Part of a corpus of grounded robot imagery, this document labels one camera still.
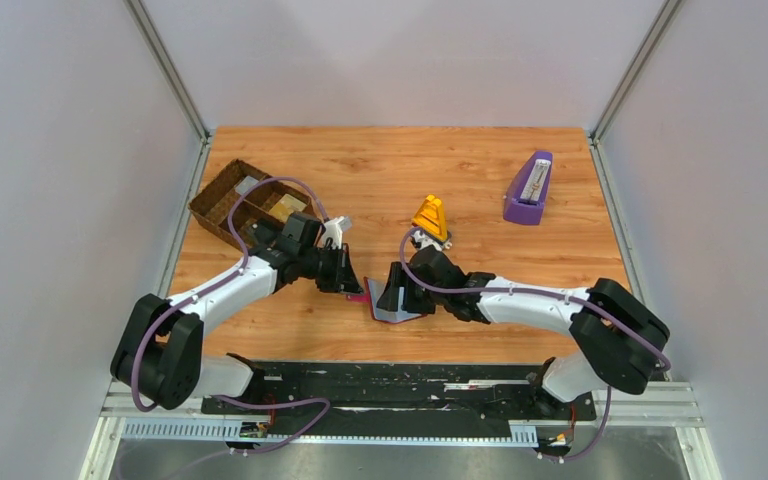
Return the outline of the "red leather card holder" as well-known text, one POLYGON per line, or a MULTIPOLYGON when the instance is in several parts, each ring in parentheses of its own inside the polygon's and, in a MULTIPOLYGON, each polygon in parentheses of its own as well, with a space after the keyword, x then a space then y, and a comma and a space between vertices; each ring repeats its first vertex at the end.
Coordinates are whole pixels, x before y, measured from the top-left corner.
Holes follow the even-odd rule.
POLYGON ((400 324, 425 317, 423 313, 409 312, 404 307, 405 288, 398 287, 393 295, 384 282, 364 278, 364 294, 344 294, 350 302, 366 305, 373 320, 387 324, 400 324))

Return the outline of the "black VIP card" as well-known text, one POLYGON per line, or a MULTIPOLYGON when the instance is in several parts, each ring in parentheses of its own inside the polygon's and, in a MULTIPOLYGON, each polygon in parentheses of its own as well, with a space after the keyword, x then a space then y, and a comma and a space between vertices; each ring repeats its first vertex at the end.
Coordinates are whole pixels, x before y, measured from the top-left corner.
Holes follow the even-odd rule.
POLYGON ((245 226, 241 230, 241 234, 250 247, 261 243, 261 234, 259 233, 259 224, 257 222, 245 226))

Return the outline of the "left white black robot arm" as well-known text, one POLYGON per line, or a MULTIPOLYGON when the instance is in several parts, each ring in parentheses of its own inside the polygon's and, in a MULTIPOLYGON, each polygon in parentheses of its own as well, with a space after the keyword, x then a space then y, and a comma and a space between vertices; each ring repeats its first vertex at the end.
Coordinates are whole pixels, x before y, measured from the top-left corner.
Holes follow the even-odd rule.
POLYGON ((322 293, 363 294, 343 240, 350 227, 347 216, 321 221, 299 212, 281 225, 252 224, 254 246, 223 273, 169 298, 146 294, 136 301, 111 360, 112 377, 131 387, 141 411, 173 410, 190 398, 242 396, 256 377, 254 366, 239 355, 205 355, 205 337, 299 279, 322 293))

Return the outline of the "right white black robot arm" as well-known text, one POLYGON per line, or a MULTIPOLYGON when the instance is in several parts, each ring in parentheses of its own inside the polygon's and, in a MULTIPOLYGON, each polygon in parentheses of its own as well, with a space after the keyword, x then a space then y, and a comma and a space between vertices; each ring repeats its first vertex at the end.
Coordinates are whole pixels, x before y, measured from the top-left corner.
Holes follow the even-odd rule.
POLYGON ((550 358, 535 384, 547 397, 570 403, 611 387, 642 394, 669 369, 669 328, 622 284, 600 278, 591 287, 552 288, 468 272, 433 247, 409 262, 394 261, 385 282, 366 279, 374 319, 397 324, 443 309, 465 322, 517 324, 572 338, 578 350, 550 358))

